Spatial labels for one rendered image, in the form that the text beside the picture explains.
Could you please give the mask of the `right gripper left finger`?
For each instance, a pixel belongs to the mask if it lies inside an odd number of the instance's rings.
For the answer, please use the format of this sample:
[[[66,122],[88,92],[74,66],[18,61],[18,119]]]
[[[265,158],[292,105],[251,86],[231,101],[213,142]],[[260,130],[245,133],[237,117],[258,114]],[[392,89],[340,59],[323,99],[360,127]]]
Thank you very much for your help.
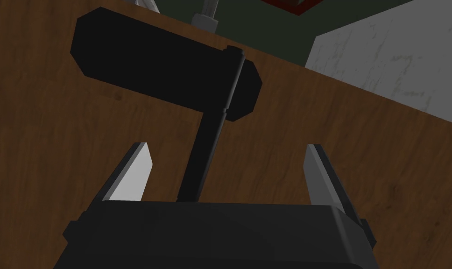
[[[145,142],[135,142],[93,198],[93,202],[140,201],[152,170],[152,158]]]

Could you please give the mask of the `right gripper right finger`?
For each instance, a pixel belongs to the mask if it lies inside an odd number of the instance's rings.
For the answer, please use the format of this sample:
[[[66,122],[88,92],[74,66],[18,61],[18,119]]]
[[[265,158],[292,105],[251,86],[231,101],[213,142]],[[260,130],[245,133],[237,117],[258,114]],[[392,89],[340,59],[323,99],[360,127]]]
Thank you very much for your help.
[[[312,205],[330,205],[352,220],[360,219],[321,144],[307,145],[303,170]]]

